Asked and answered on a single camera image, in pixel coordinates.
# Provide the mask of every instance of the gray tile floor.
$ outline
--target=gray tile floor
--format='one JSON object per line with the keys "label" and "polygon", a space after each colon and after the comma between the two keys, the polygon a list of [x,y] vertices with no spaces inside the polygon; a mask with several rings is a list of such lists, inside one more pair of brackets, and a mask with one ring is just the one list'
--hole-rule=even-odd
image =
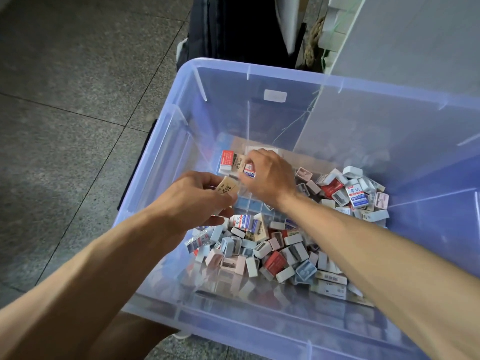
{"label": "gray tile floor", "polygon": [[[13,0],[0,14],[0,307],[111,227],[191,3]],[[260,359],[195,336],[147,358]]]}

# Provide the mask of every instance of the plastic storage bin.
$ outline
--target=plastic storage bin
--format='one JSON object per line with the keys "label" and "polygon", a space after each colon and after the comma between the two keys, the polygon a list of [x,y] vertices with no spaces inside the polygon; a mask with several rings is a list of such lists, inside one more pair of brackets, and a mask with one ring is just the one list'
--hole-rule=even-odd
{"label": "plastic storage bin", "polygon": [[[479,276],[479,108],[465,96],[192,60],[177,74],[115,224],[183,171],[216,172],[222,149],[255,141],[328,169],[363,168],[390,193],[390,230]],[[269,213],[248,196],[237,210]],[[263,278],[208,273],[183,244],[124,309],[272,359],[425,358],[377,309]]]}

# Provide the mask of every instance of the black bag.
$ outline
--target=black bag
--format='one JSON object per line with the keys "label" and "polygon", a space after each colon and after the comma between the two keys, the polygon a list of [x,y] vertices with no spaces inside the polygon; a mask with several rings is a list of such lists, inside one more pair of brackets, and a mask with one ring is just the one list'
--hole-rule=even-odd
{"label": "black bag", "polygon": [[304,32],[305,25],[297,37],[298,48],[289,56],[275,0],[194,0],[177,70],[198,57],[295,68]]}

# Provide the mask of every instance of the shoe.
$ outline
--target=shoe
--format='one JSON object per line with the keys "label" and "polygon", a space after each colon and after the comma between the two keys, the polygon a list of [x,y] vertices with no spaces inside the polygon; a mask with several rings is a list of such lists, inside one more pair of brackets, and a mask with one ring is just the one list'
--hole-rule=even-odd
{"label": "shoe", "polygon": [[173,334],[173,337],[177,340],[184,340],[186,338],[189,338],[190,336],[192,336],[192,334],[185,331],[180,331]]}

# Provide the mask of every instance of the leg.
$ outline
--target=leg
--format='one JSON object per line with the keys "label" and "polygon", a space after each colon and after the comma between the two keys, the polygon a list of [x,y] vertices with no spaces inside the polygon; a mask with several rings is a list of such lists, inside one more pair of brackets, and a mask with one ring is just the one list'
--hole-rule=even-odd
{"label": "leg", "polygon": [[143,360],[158,343],[178,330],[119,312],[88,351],[89,360]]}

